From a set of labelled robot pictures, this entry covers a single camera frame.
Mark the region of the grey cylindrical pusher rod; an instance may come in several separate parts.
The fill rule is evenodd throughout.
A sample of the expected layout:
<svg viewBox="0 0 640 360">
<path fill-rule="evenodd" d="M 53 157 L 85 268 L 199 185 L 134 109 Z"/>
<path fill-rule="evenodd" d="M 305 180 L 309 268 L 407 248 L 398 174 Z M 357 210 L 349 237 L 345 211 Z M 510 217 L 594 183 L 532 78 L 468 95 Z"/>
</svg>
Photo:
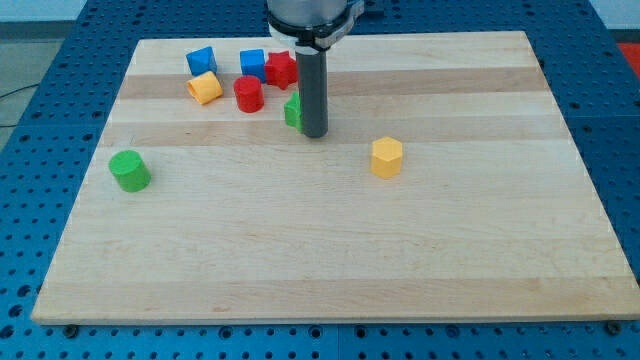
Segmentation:
<svg viewBox="0 0 640 360">
<path fill-rule="evenodd" d="M 321 138 L 328 132 L 326 53 L 296 54 L 302 133 Z"/>
</svg>

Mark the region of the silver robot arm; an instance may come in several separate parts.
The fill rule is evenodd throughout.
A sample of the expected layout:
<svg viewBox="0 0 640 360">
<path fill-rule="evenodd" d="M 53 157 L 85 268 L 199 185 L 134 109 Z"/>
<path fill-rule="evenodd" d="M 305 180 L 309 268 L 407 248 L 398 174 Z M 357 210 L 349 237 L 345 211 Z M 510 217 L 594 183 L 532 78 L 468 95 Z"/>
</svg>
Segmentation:
<svg viewBox="0 0 640 360">
<path fill-rule="evenodd" d="M 267 0 L 271 36 L 295 52 L 302 133 L 328 132 L 326 53 L 354 27 L 365 10 L 362 0 Z"/>
</svg>

